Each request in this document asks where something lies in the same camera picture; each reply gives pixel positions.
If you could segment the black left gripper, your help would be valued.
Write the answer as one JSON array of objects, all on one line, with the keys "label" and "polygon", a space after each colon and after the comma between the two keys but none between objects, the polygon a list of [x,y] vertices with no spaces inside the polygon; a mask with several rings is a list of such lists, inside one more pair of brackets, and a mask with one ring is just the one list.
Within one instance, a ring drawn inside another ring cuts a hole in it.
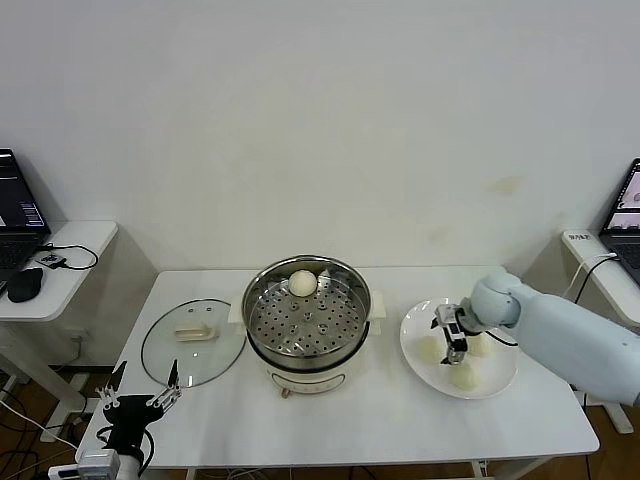
[{"label": "black left gripper", "polygon": [[148,440],[150,447],[154,447],[155,442],[148,426],[160,420],[182,394],[178,361],[173,361],[167,386],[155,396],[117,396],[126,365],[127,361],[121,362],[107,384],[96,389],[104,403],[103,414],[110,426],[105,447],[113,450],[140,450],[144,439]]}]

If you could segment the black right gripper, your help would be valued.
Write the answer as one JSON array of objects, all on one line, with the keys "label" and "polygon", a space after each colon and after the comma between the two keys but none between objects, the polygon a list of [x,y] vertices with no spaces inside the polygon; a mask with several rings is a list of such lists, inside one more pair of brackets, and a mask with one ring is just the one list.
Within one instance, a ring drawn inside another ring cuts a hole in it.
[{"label": "black right gripper", "polygon": [[447,351],[440,361],[441,365],[460,365],[463,362],[463,353],[468,352],[466,331],[461,322],[465,316],[464,309],[455,304],[441,304],[435,310],[435,318],[430,328],[441,328],[447,342]]}]

